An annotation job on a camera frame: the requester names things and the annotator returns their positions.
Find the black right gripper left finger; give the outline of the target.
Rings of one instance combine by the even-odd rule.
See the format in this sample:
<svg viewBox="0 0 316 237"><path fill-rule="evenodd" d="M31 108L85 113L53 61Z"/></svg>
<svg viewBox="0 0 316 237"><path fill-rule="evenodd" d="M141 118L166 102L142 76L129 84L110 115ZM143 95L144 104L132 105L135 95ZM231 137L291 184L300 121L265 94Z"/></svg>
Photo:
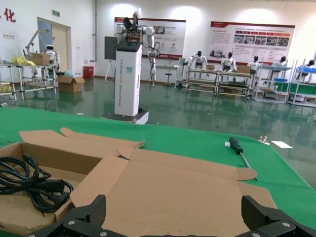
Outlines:
<svg viewBox="0 0 316 237"><path fill-rule="evenodd" d="M104 230L106 197L98 195L86 206L72 208L60 221L27 234L28 237L112 237Z"/></svg>

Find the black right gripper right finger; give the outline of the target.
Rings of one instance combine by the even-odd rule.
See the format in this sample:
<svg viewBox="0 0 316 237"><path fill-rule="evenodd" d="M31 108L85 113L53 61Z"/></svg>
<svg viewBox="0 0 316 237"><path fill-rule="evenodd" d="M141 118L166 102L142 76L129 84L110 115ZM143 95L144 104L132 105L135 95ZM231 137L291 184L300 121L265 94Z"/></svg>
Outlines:
<svg viewBox="0 0 316 237"><path fill-rule="evenodd" d="M282 210L260 205L251 196L241 199L241 216L249 231L239 237L316 237L316 231Z"/></svg>

